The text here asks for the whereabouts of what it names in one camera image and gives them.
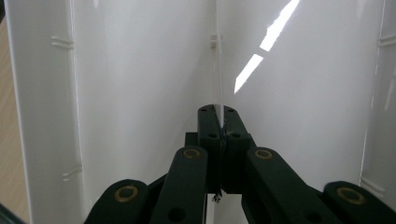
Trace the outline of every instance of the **brass screw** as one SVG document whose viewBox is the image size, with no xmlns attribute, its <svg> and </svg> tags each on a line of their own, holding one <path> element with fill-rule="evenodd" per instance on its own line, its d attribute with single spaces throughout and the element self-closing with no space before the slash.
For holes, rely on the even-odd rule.
<svg viewBox="0 0 396 224">
<path fill-rule="evenodd" d="M 125 193 L 126 190 L 131 190 L 131 195 L 122 195 L 122 193 Z M 117 191 L 114 193 L 114 198 L 119 203 L 127 203 L 137 197 L 138 193 L 139 190 L 135 185 L 127 185 L 117 189 Z"/>
<path fill-rule="evenodd" d="M 256 155 L 257 158 L 262 159 L 262 160 L 271 160 L 273 155 L 270 151 L 264 150 L 264 149 L 259 149 L 254 152 L 254 155 Z"/>
<path fill-rule="evenodd" d="M 340 198 L 342 198 L 343 200 L 345 200 L 349 203 L 354 203 L 357 205 L 366 203 L 366 199 L 364 198 L 364 196 L 354 189 L 350 189 L 347 187 L 341 187 L 341 188 L 337 189 L 337 194 L 338 194 L 338 196 L 340 196 Z"/>
<path fill-rule="evenodd" d="M 196 159 L 201 156 L 201 152 L 197 149 L 190 148 L 183 151 L 183 156 L 187 159 Z"/>
</svg>

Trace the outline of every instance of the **white panel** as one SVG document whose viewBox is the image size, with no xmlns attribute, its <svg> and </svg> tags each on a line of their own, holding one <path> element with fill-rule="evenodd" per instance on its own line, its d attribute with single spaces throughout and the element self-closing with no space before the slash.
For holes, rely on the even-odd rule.
<svg viewBox="0 0 396 224">
<path fill-rule="evenodd" d="M 167 173 L 213 103 L 214 1 L 76 1 L 85 198 Z"/>
<path fill-rule="evenodd" d="M 386 1 L 361 185 L 396 210 L 396 2 Z"/>
<path fill-rule="evenodd" d="M 81 223 L 70 2 L 12 0 L 6 6 L 30 220 Z"/>
<path fill-rule="evenodd" d="M 224 104 L 238 110 L 259 146 L 278 151 L 310 186 L 358 184 L 383 1 L 221 6 Z M 259 56 L 235 92 L 237 77 Z M 220 201 L 215 222 L 227 223 L 222 213 L 237 203 Z M 242 214 L 230 216 L 246 222 Z"/>
</svg>

